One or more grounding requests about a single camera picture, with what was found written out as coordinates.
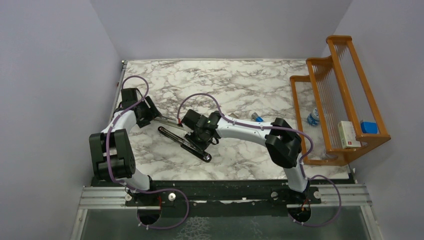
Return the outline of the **long black silver stapler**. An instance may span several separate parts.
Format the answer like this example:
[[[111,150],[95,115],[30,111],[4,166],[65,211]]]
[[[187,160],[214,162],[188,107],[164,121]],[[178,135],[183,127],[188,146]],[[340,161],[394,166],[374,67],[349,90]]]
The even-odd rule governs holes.
[[[179,130],[184,130],[184,128],[178,124],[178,121],[176,119],[172,119],[165,116],[158,116],[154,120],[160,122],[161,124],[165,124]],[[190,154],[194,155],[195,157],[202,160],[203,162],[209,163],[212,160],[212,156],[209,153],[207,153],[204,150],[200,150],[199,148],[194,146],[192,143],[190,143],[187,139],[176,135],[175,133],[171,132],[170,130],[166,129],[163,126],[159,126],[157,130],[163,136],[173,140],[174,142],[179,144],[181,148],[188,151]]]

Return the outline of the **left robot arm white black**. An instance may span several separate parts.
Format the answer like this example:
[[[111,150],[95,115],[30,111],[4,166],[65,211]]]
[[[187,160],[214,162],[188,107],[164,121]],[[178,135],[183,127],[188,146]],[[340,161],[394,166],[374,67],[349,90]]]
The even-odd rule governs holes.
[[[120,106],[114,111],[110,124],[89,136],[93,174],[99,181],[139,191],[138,199],[149,206],[157,200],[157,191],[151,188],[151,177],[137,170],[128,133],[134,126],[149,125],[162,114],[151,98],[144,97],[137,88],[124,88],[120,93]]]

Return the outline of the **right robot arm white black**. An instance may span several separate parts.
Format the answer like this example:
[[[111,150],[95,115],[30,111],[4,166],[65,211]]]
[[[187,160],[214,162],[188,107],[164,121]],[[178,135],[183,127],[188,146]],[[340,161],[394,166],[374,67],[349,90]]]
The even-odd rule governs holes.
[[[218,111],[206,117],[190,109],[180,123],[191,130],[184,137],[202,151],[213,143],[213,139],[226,138],[266,147],[272,162],[284,170],[289,199],[300,204],[308,198],[308,182],[298,163],[302,139],[284,119],[277,117],[273,122],[252,122],[232,117],[225,119]]]

